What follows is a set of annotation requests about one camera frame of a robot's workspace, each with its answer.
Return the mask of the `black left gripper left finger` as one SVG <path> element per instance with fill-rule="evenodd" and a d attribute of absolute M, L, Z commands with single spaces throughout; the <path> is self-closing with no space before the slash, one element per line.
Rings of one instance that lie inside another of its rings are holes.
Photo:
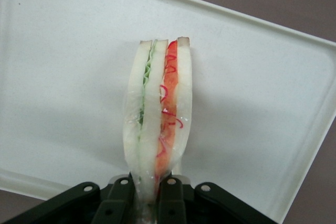
<path fill-rule="evenodd" d="M 103 189 L 84 182 L 5 223 L 127 223 L 134 192 L 129 175 L 118 176 Z"/>

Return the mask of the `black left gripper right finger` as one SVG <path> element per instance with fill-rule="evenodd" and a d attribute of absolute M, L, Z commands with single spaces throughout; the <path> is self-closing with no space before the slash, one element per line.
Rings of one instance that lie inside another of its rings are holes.
<path fill-rule="evenodd" d="M 157 223 L 275 223 L 214 183 L 193 188 L 184 176 L 169 176 L 159 193 Z"/>

